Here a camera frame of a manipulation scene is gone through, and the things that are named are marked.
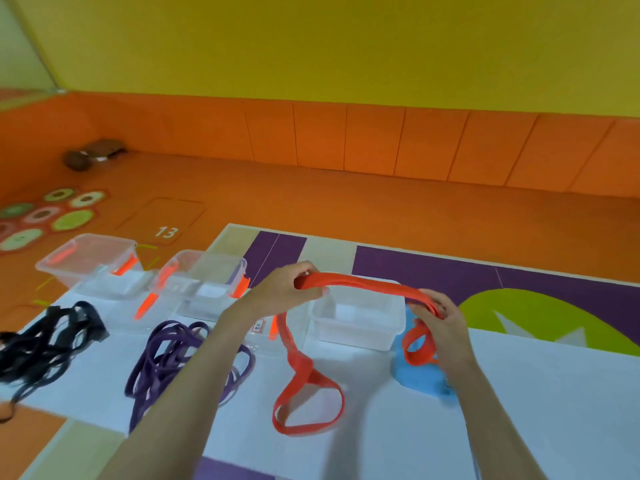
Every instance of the purple stripe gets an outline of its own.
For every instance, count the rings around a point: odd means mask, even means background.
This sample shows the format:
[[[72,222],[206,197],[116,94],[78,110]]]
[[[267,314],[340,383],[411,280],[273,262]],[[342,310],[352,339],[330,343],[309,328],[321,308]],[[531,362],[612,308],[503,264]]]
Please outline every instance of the purple stripe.
[[[203,456],[193,475],[193,480],[213,479],[275,480],[275,477],[265,475],[260,472],[254,472],[253,470],[247,470],[246,468],[236,467],[230,463],[223,463],[222,461],[205,458]]]
[[[457,304],[476,293],[501,288],[494,266],[368,246],[358,246],[352,273],[430,288]]]
[[[640,288],[506,267],[498,272],[505,288],[535,291],[571,303],[640,345]]]
[[[252,287],[260,284],[260,282],[277,267],[298,262],[298,258],[300,258],[300,253],[302,252],[302,248],[306,241],[306,237],[279,234],[271,252],[267,256],[267,259],[265,259],[260,272],[252,282]]]
[[[251,279],[252,284],[277,238],[277,233],[261,230],[244,253],[244,259],[246,259],[244,275]]]

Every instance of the white number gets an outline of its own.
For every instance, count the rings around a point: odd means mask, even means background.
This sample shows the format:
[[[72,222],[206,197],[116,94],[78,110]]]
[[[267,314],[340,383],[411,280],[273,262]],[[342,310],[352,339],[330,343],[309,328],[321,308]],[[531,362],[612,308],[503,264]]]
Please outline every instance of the white number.
[[[163,226],[160,227],[160,231],[156,234],[156,237],[162,235],[164,233],[164,231],[166,231],[167,227]],[[162,237],[164,237],[165,239],[171,239],[176,232],[178,232],[180,229],[178,229],[178,227],[171,227],[171,229],[169,231],[167,231],[166,234],[164,234]]]

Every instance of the person's left hand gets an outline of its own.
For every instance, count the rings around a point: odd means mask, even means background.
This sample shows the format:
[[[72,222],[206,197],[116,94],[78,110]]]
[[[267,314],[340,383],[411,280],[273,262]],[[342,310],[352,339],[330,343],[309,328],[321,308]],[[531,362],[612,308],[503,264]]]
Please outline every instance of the person's left hand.
[[[258,286],[240,298],[237,304],[247,306],[256,319],[287,312],[294,306],[318,299],[329,291],[327,287],[298,290],[293,286],[293,280],[298,276],[316,272],[316,266],[310,261],[274,269]]]

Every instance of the purple strap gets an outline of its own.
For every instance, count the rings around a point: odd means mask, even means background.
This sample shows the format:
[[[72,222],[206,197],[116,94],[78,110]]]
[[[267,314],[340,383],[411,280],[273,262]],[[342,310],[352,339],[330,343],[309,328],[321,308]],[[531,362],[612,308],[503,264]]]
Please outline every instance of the purple strap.
[[[190,357],[185,356],[188,348],[202,345],[204,339],[196,332],[199,328],[206,330],[207,335],[209,334],[209,327],[204,322],[194,322],[187,327],[175,320],[162,322],[151,332],[147,346],[131,371],[124,389],[124,395],[134,400],[129,432],[133,431],[149,407],[156,402],[184,364],[189,361]],[[166,341],[169,341],[166,350],[158,354],[158,350]],[[229,372],[219,403],[237,389],[253,369],[255,356],[251,350],[241,344],[238,348],[238,353],[240,352],[249,355],[249,364],[237,377],[235,369]]]

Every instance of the yellow wall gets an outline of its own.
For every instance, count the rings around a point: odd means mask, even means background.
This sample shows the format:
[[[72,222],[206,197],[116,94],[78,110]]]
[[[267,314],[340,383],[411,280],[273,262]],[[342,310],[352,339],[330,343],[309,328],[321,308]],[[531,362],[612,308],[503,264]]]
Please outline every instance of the yellow wall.
[[[53,81],[4,0],[0,0],[0,88],[48,89]]]
[[[63,86],[640,116],[640,0],[16,0]]]

